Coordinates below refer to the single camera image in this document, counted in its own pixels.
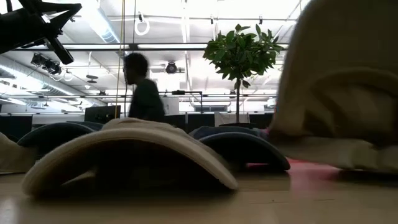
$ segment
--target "wooden floor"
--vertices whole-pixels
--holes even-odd
[[[0,175],[0,223],[398,223],[398,178],[292,164],[238,174],[234,194],[33,200],[22,175]]]

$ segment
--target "ceiling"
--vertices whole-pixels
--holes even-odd
[[[82,3],[83,9],[74,17],[75,22],[68,22],[63,28],[63,35],[58,39],[63,44],[104,44],[106,41],[99,35],[98,29],[109,26],[117,39],[121,39],[122,0],[99,1],[104,19],[93,16],[92,11],[98,0],[53,0],[57,3]],[[295,20],[309,0],[126,0],[125,41],[128,43],[205,43],[213,38],[214,33],[227,33],[236,24],[251,26],[249,32],[256,32],[254,26],[262,17],[262,30],[270,29],[279,36],[280,44],[288,44]],[[21,5],[13,0],[14,10]],[[0,2],[0,13],[6,13],[5,1]],[[144,17],[150,24],[145,35],[134,32],[134,18]],[[139,23],[139,31],[146,29],[145,23]],[[35,52],[7,52],[7,57],[29,68],[35,68],[30,61]],[[222,80],[213,65],[203,58],[203,51],[145,51],[142,52],[150,62],[150,77],[157,81],[159,91],[191,90],[204,91],[207,94],[228,93],[233,89],[233,83]],[[277,92],[279,76],[282,70],[284,55],[277,56],[275,69],[268,70],[262,77],[254,77],[248,82],[251,86],[245,93],[275,93]],[[44,57],[59,61],[53,52],[41,52]],[[60,79],[59,82],[87,95],[96,95],[99,90],[114,95],[119,88],[124,94],[126,89],[123,68],[117,52],[71,52],[75,61],[62,65],[63,69],[72,74],[73,78]],[[181,73],[168,75],[163,72],[167,62],[175,62]],[[45,70],[37,72],[48,75]],[[86,75],[97,76],[97,83],[87,83]]]

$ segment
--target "person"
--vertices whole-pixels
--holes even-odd
[[[155,82],[147,78],[148,61],[131,53],[124,59],[124,77],[128,85],[137,85],[132,96],[129,117],[164,122],[164,106]]]

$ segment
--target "duct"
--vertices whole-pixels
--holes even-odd
[[[0,73],[12,73],[11,70],[14,71],[14,76],[16,80],[23,80],[28,82],[29,85],[37,85],[40,88],[46,87],[49,89],[49,93],[55,95],[85,95],[83,92],[75,90],[61,82],[56,82],[48,76],[41,74],[40,72],[36,72],[30,68],[27,68],[13,60],[10,60],[4,56],[0,55]],[[106,106],[106,103],[103,103],[100,100],[96,99],[85,99],[88,103],[95,106]]]

